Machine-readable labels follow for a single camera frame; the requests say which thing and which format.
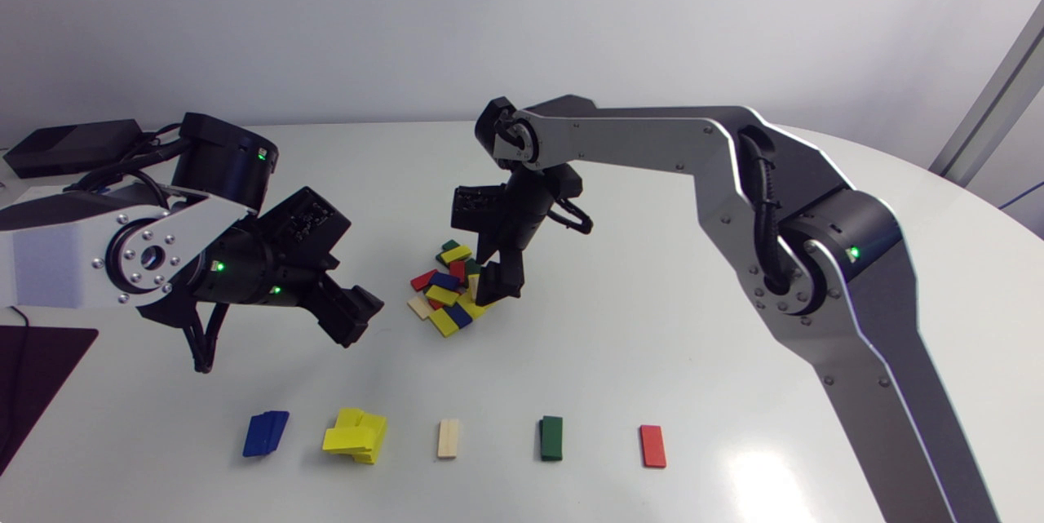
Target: blue block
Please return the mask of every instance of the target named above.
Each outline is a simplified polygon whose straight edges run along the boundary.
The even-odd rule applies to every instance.
[[[243,444],[243,457],[264,456],[275,452],[289,419],[290,412],[287,411],[265,411],[252,417],[251,426],[246,430],[246,443]]]
[[[428,281],[429,285],[443,286],[444,289],[455,289],[460,285],[460,279],[454,277],[454,275],[447,275],[445,272],[435,272]]]
[[[446,307],[446,312],[458,327],[470,326],[473,320],[471,315],[464,310],[464,307],[460,307],[459,303],[453,304],[453,307]]]

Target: black mat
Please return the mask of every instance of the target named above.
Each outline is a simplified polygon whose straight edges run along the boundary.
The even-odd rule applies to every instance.
[[[0,474],[97,336],[73,327],[0,326]]]

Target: white table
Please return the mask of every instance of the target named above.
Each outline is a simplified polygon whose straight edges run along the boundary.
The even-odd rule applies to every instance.
[[[306,311],[233,308],[201,376],[182,334],[130,308],[26,308],[101,334],[0,478],[0,521],[880,521],[811,367],[701,233],[689,177],[577,163],[594,233],[548,222],[521,300],[450,339],[419,322],[408,279],[449,237],[475,243],[449,227],[453,189],[505,180],[472,126],[255,128],[282,151],[268,207],[310,185],[354,221],[334,277],[387,306],[348,351]],[[1044,244],[916,166],[799,136],[897,211],[997,508],[1044,520]],[[376,466],[321,451],[343,406],[387,415]],[[290,411],[279,450],[242,458],[269,409]],[[539,460],[543,414],[565,418],[562,462]],[[443,418],[461,420],[455,461],[434,457]],[[641,424],[663,426],[666,470],[641,467]]]

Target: red block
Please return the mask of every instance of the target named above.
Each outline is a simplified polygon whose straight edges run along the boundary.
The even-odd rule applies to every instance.
[[[456,260],[456,262],[450,263],[450,275],[456,277],[460,282],[467,282],[468,279],[464,275],[464,260]]]
[[[663,452],[663,431],[659,425],[643,425],[638,428],[642,434],[642,459],[645,468],[667,468],[667,455]]]
[[[414,278],[412,281],[410,281],[409,285],[413,286],[414,291],[419,291],[419,289],[422,289],[425,286],[428,286],[428,281],[430,281],[430,279],[432,277],[434,277],[435,272],[438,272],[438,270],[432,270],[431,272],[425,272],[424,275],[421,275],[420,277]]]

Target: robotic arm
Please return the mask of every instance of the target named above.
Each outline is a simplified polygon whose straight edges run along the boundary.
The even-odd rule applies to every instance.
[[[338,344],[358,340],[384,304],[327,274],[349,219],[307,186],[258,217],[275,144],[201,114],[186,114],[180,136],[0,211],[0,305],[138,307],[182,330],[199,373],[232,304],[306,308]],[[171,186],[140,172],[175,156]],[[122,174],[143,184],[97,193]],[[199,301],[215,304],[206,330]]]
[[[589,233],[574,159],[693,176],[699,224],[768,331],[815,370],[888,521],[998,521],[917,323],[917,284],[889,208],[816,147],[742,106],[599,110],[562,96],[494,99],[475,136],[506,185],[456,189],[477,232],[477,303],[519,296],[545,217]],[[551,211],[560,204],[577,217]]]

